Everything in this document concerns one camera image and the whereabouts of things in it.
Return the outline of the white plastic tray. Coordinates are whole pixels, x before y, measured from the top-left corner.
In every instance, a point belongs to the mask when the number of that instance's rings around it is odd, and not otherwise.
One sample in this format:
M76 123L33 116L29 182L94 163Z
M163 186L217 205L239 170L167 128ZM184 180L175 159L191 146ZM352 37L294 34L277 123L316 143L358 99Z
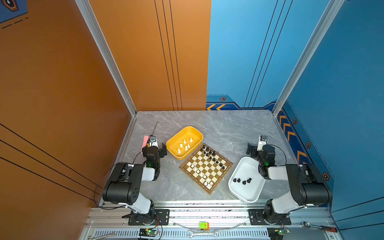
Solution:
M262 192L265 179L259 173L259 162L243 157L236 166L228 183L230 192L239 200L255 203Z

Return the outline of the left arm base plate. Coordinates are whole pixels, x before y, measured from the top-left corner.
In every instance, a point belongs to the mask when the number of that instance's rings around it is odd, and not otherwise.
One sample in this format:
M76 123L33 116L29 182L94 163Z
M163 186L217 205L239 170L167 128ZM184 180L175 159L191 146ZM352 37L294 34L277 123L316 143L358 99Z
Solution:
M154 209L146 215L132 213L128 220L129 226L167 226L170 219L169 209Z

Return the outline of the black chess piece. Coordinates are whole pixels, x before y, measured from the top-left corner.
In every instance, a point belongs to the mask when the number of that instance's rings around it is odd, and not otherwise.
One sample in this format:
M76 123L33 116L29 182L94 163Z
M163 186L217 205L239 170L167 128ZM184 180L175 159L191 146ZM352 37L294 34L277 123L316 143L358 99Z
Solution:
M249 184L252 181L252 178L248 178L246 180L242 180L240 178L234 178L233 182L234 183L242 183L243 185Z

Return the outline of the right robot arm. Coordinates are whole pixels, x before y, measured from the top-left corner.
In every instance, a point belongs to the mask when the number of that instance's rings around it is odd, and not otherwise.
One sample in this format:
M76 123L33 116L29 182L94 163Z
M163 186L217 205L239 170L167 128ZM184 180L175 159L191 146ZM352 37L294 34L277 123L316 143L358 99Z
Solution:
M319 171L308 164L284 164L277 166L273 145L248 144L247 155L259 162L259 174L265 180L287 181L290 191L266 202L264 210L250 213L251 220L267 225L282 224L290 214L309 205L321 206L332 202L332 193L323 179L317 179Z

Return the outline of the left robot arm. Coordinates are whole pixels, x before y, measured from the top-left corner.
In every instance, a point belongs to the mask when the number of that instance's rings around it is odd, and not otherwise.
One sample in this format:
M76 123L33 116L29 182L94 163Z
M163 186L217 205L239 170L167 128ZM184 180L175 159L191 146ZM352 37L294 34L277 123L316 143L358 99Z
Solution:
M161 158L167 155L167 147L162 144L147 144L143 147L146 160L142 164L117 163L106 182L102 198L105 202L131 210L122 216L129 219L130 225L153 225L160 220L154 202L140 193L142 182L156 181L161 172Z

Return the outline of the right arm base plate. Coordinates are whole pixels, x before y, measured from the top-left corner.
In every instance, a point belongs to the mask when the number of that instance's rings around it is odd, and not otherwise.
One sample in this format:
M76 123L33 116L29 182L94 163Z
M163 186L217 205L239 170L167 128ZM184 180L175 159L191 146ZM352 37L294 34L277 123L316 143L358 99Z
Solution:
M267 213L266 210L262 209L249 209L249 220L252 226L261 225L291 225L291 219L288 214L276 214L272 212Z

